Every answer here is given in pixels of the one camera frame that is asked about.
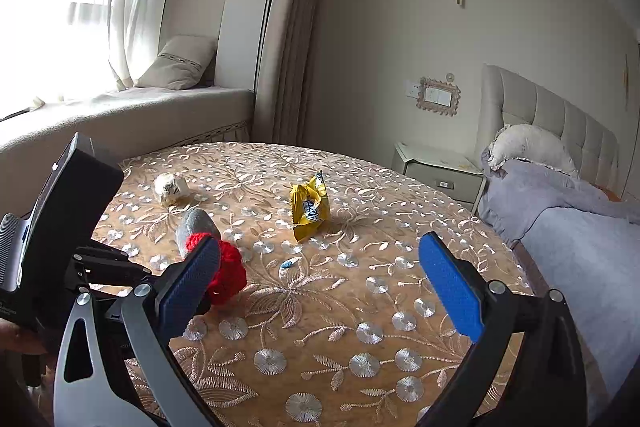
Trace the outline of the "person left hand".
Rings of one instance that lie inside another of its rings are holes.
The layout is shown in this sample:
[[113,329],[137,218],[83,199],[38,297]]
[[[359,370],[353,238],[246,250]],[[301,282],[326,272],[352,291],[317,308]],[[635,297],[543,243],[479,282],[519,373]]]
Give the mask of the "person left hand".
[[37,335],[5,319],[0,320],[0,349],[21,355],[44,355],[47,352]]

